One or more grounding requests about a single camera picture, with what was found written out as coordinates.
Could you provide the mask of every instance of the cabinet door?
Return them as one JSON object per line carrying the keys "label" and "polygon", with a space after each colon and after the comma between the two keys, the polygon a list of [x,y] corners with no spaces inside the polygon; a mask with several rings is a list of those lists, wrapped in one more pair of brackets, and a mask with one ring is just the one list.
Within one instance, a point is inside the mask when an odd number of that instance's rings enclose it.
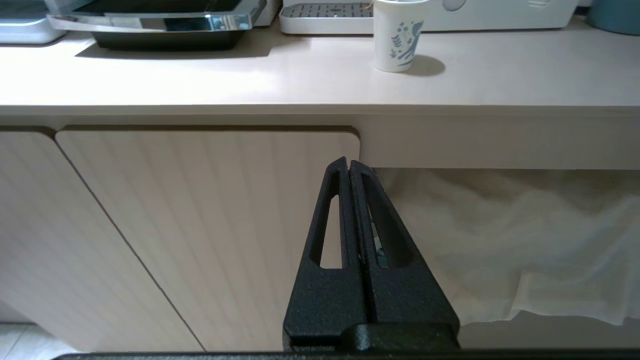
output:
{"label": "cabinet door", "polygon": [[55,142],[0,132],[0,299],[78,350],[201,350]]}
{"label": "cabinet door", "polygon": [[[326,166],[351,133],[62,131],[58,143],[206,350],[281,350]],[[338,229],[337,221],[330,225]],[[340,262],[339,248],[324,253]]]}

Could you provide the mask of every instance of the white cup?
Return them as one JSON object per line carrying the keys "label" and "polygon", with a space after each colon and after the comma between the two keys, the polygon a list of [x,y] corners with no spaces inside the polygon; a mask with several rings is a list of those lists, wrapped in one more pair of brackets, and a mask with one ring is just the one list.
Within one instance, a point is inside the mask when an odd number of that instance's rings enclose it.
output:
{"label": "white cup", "polygon": [[374,0],[374,64],[383,71],[411,67],[429,0]]}

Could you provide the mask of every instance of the black base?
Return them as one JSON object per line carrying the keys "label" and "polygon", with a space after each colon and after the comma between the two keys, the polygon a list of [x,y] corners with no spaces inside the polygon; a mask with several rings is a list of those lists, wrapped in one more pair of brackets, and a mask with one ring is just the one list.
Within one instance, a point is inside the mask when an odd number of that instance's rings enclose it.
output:
{"label": "black base", "polygon": [[206,51],[232,49],[244,31],[183,33],[92,33],[98,46],[111,50]]}

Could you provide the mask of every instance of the white cloth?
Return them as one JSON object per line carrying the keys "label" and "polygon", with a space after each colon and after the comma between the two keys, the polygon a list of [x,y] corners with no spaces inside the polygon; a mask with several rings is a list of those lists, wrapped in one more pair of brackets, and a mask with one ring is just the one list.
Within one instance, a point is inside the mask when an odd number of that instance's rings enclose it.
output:
{"label": "white cloth", "polygon": [[640,172],[378,174],[462,325],[640,318]]}

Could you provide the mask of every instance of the countertop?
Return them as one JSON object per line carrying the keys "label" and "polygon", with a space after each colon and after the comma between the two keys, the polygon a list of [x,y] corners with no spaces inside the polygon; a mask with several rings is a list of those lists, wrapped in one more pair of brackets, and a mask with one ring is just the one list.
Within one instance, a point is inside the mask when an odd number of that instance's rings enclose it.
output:
{"label": "countertop", "polygon": [[0,115],[468,112],[640,114],[640,37],[567,28],[424,33],[406,73],[372,64],[372,37],[283,35],[231,51],[131,53],[73,33],[0,47]]}

